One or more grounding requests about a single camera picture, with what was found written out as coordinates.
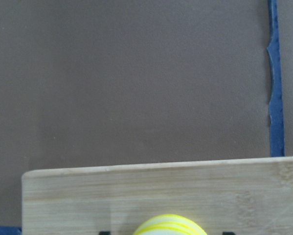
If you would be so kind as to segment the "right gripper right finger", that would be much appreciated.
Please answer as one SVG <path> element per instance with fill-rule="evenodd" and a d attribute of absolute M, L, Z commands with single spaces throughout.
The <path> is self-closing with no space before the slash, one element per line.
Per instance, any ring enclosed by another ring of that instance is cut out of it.
<path fill-rule="evenodd" d="M 224 231 L 222 235 L 236 235 L 234 232 Z"/>

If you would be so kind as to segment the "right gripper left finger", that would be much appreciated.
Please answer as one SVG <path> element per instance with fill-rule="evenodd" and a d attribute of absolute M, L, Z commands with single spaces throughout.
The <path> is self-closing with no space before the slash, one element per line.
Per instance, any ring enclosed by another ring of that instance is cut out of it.
<path fill-rule="evenodd" d="M 110 231 L 100 231 L 99 235 L 110 235 Z"/>

